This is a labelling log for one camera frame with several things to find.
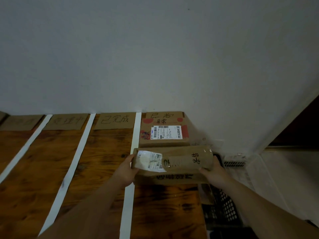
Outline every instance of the hand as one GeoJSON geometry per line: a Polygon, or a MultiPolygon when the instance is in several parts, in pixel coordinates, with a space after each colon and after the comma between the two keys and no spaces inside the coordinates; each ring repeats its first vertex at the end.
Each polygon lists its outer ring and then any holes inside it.
{"type": "Polygon", "coordinates": [[[120,166],[115,170],[113,174],[113,178],[118,181],[122,187],[129,186],[133,180],[137,172],[138,168],[131,168],[130,162],[135,157],[135,154],[131,154],[127,156],[127,158],[120,164],[120,166]]]}
{"type": "Polygon", "coordinates": [[[209,183],[219,189],[226,189],[226,187],[233,180],[226,170],[220,165],[216,156],[213,158],[213,169],[211,171],[208,171],[204,168],[200,168],[199,171],[207,178],[209,183]]]}

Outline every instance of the white stripe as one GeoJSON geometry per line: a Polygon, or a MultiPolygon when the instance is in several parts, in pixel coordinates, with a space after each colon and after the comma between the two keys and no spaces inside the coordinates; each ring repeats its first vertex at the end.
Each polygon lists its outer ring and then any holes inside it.
{"type": "MultiPolygon", "coordinates": [[[[141,127],[141,118],[142,118],[142,113],[137,112],[136,116],[135,116],[131,154],[133,153],[134,148],[138,148],[139,133],[140,133],[140,127],[141,127]]],[[[132,213],[133,213],[134,189],[135,189],[135,185],[133,183],[125,188],[121,227],[120,227],[120,239],[130,239],[132,213]]]]}
{"type": "Polygon", "coordinates": [[[66,173],[66,175],[62,181],[62,184],[59,188],[58,193],[56,194],[56,197],[54,199],[53,205],[51,206],[49,215],[47,216],[39,235],[41,235],[42,232],[44,232],[50,225],[52,225],[54,223],[56,216],[59,213],[59,210],[60,210],[61,205],[63,203],[64,197],[66,195],[66,192],[68,191],[69,185],[70,185],[71,180],[74,176],[75,169],[78,166],[78,162],[80,160],[81,154],[82,154],[84,146],[86,144],[87,137],[89,136],[89,133],[90,133],[93,121],[94,121],[94,117],[95,117],[95,113],[90,115],[90,118],[86,124],[85,130],[84,130],[83,135],[81,137],[81,140],[79,142],[78,148],[77,148],[75,155],[73,157],[72,163],[71,163],[69,170],[66,173]]]}
{"type": "Polygon", "coordinates": [[[7,165],[7,167],[3,170],[3,172],[0,174],[0,184],[8,176],[8,174],[11,172],[11,170],[14,168],[14,166],[19,162],[19,160],[23,157],[23,155],[29,149],[30,145],[33,143],[33,141],[40,134],[42,129],[45,127],[45,125],[49,122],[51,117],[52,117],[52,115],[46,115],[45,119],[38,126],[38,128],[34,131],[32,136],[27,140],[26,144],[20,149],[20,151],[17,153],[17,155],[15,155],[15,157],[10,161],[10,163],[7,165]]]}

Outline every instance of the person's right arm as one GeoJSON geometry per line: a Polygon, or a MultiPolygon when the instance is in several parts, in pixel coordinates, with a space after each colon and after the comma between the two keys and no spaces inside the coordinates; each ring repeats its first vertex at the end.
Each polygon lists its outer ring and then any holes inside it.
{"type": "Polygon", "coordinates": [[[319,238],[319,229],[259,196],[229,176],[214,156],[214,169],[200,169],[208,181],[234,201],[260,239],[319,238]]]}

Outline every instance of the white sticker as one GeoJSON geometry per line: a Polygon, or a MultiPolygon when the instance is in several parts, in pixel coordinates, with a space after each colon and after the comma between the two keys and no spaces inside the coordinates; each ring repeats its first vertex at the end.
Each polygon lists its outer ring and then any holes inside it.
{"type": "Polygon", "coordinates": [[[149,151],[138,151],[135,167],[153,172],[166,172],[162,166],[162,154],[149,151]]]}
{"type": "Polygon", "coordinates": [[[181,126],[153,126],[151,139],[183,139],[181,126]]]}

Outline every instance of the forearm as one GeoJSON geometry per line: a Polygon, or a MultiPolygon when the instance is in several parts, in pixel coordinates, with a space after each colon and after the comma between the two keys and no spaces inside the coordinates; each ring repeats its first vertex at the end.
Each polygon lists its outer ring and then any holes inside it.
{"type": "Polygon", "coordinates": [[[103,235],[103,221],[121,187],[121,183],[111,177],[92,195],[50,226],[39,238],[91,239],[103,235]]]}
{"type": "Polygon", "coordinates": [[[230,180],[224,188],[260,238],[319,238],[319,230],[282,210],[246,186],[230,180]]]}

